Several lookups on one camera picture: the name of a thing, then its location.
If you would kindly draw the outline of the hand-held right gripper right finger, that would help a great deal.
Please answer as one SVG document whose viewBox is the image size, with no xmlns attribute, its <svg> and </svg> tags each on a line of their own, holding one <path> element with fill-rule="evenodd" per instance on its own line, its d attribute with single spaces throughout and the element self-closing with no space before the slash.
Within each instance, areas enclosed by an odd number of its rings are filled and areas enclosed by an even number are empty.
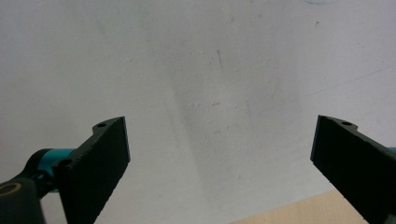
<svg viewBox="0 0 396 224">
<path fill-rule="evenodd" d="M 318 116 L 310 160 L 369 224 L 396 224 L 396 150 Z"/>
</svg>

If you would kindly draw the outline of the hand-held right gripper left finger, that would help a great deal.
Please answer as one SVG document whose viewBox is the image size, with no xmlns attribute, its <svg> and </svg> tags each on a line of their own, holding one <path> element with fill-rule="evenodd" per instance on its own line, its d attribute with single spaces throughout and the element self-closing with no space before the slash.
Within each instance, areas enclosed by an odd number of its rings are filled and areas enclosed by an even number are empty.
<svg viewBox="0 0 396 224">
<path fill-rule="evenodd" d="M 122 178 L 130 151 L 124 117 L 102 121 L 52 170 L 68 224 L 93 224 Z"/>
</svg>

